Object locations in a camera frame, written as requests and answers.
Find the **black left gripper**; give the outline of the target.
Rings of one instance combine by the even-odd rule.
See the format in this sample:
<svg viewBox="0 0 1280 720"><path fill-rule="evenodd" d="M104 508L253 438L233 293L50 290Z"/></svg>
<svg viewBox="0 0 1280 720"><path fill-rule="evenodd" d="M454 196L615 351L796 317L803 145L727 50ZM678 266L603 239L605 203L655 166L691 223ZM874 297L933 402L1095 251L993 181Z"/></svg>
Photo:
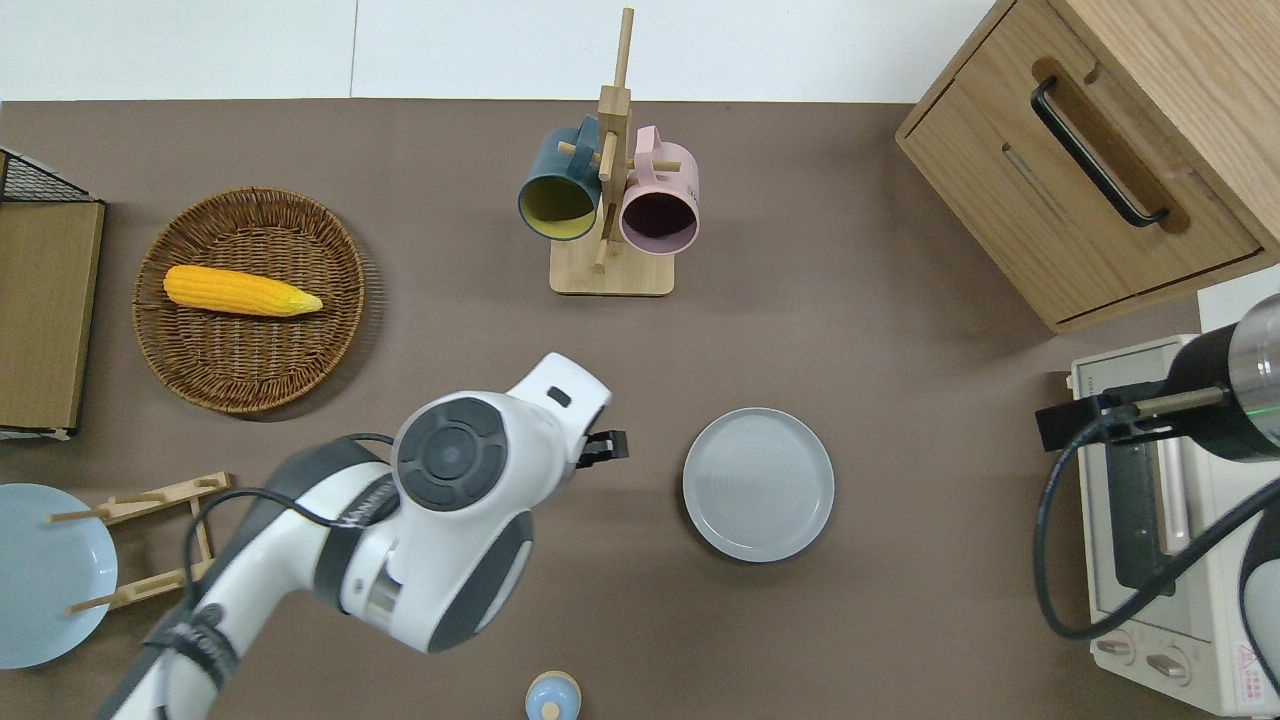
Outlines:
<svg viewBox="0 0 1280 720"><path fill-rule="evenodd" d="M586 438L575 468L585 469L598 462L626 459L627 448L628 434L626 430L602 430L598 433L598 438Z"/></svg>

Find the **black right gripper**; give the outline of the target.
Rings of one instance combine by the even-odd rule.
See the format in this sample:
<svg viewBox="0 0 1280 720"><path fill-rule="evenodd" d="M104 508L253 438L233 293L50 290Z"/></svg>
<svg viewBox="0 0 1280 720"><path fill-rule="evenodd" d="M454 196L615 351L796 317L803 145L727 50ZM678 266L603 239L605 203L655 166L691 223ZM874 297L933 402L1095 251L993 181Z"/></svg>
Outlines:
<svg viewBox="0 0 1280 720"><path fill-rule="evenodd" d="M1234 462L1253 460L1253 425L1236 401L1229 375L1230 345L1236 325L1230 324L1201 334L1183 346L1161 380L1133 383L1106 389L1105 395L1074 398L1034 413L1039 442L1046 452L1068 447L1073 437L1097 421L1108 410L1108 396L1120 404L1215 392L1213 404L1175 411L1166 418L1152 416L1106 432L1111 446L1138 445L1187 437L1204 451Z"/></svg>

